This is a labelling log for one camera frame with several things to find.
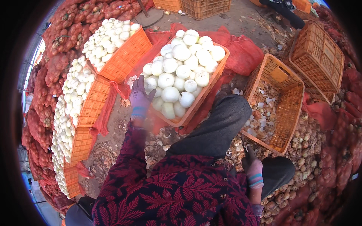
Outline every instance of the purple glove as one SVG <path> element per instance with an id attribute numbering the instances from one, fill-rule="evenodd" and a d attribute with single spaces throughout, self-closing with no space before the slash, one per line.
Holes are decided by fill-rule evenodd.
<path id="1" fill-rule="evenodd" d="M 148 108 L 155 97 L 156 89 L 153 89 L 150 94 L 146 94 L 143 85 L 143 75 L 133 82 L 133 87 L 130 95 L 130 101 L 133 108 L 131 119 L 140 117 L 145 119 Z"/>
<path id="2" fill-rule="evenodd" d="M 261 188 L 264 186 L 262 177 L 263 164 L 260 159 L 255 156 L 254 150 L 250 146 L 247 146 L 247 150 L 248 152 L 245 153 L 246 157 L 242 158 L 241 162 L 243 163 L 244 171 L 247 174 L 249 187 Z"/>

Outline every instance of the glove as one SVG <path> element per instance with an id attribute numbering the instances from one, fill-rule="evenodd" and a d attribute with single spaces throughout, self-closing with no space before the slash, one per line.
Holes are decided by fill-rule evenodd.
<path id="1" fill-rule="evenodd" d="M 245 153 L 244 158 L 241 159 L 243 163 L 244 171 L 247 175 L 249 187 L 250 188 L 261 188 L 264 186 L 263 182 L 263 164 L 261 163 L 260 159 L 258 159 L 255 154 L 254 150 L 247 146 L 248 152 Z"/>
<path id="2" fill-rule="evenodd" d="M 133 112 L 131 115 L 131 119 L 140 117 L 142 119 L 146 118 L 146 114 L 150 104 L 155 97 L 156 89 L 153 89 L 150 94 L 146 94 L 143 85 L 143 75 L 140 75 L 138 79 L 133 82 L 133 87 L 130 95 L 131 106 L 133 108 Z"/>

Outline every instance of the patterned jacket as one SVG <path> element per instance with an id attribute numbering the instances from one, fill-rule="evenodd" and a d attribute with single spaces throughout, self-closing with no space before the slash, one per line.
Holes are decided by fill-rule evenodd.
<path id="1" fill-rule="evenodd" d="M 93 208 L 95 225 L 258 225 L 244 173 L 232 176 L 213 158 L 175 155 L 146 176 L 146 131 L 128 131 Z"/>

